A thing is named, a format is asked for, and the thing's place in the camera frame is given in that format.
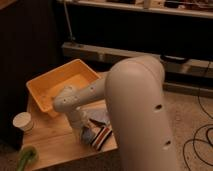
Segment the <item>yellow plastic tray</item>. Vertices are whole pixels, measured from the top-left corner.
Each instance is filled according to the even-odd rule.
[[[81,89],[98,78],[100,76],[82,60],[75,59],[28,81],[26,86],[40,110],[55,117],[58,113],[53,110],[52,102],[64,86]]]

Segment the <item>circular hole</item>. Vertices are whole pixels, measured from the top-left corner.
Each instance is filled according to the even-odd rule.
[[[170,147],[170,145],[171,145],[171,141],[167,141],[167,142],[164,144],[163,149],[164,149],[164,150],[168,150],[169,147]]]
[[[157,106],[155,106],[155,111],[159,111],[159,110],[161,110],[162,109],[162,105],[161,104],[159,104],[159,105],[157,105]]]

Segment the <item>dark wall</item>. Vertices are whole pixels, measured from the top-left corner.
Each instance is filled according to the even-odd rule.
[[[15,148],[22,133],[11,123],[26,111],[26,82],[61,63],[52,6],[52,0],[19,0],[0,11],[0,139]]]

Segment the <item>orange tray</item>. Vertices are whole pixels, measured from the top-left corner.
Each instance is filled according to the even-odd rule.
[[[26,86],[40,110],[55,117],[58,113],[53,110],[52,102],[64,86],[81,89],[98,78],[100,76],[82,60],[75,59],[28,81]]]

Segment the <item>wooden table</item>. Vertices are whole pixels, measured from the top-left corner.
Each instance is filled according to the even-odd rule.
[[[86,107],[97,108],[103,105],[105,105],[104,101],[99,101]],[[29,166],[28,170],[45,168],[117,148],[113,135],[107,140],[100,152],[90,146],[80,144],[75,139],[65,115],[61,114],[51,118],[42,113],[31,96],[27,111],[32,114],[34,127],[25,133],[23,147],[34,146],[39,153],[39,160]]]

